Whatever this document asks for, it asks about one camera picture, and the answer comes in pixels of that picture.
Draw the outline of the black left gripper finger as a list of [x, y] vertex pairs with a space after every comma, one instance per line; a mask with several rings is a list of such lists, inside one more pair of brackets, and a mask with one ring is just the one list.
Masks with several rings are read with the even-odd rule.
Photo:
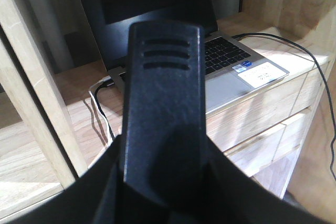
[[195, 221], [207, 164], [202, 27], [131, 25], [122, 140], [118, 221]]

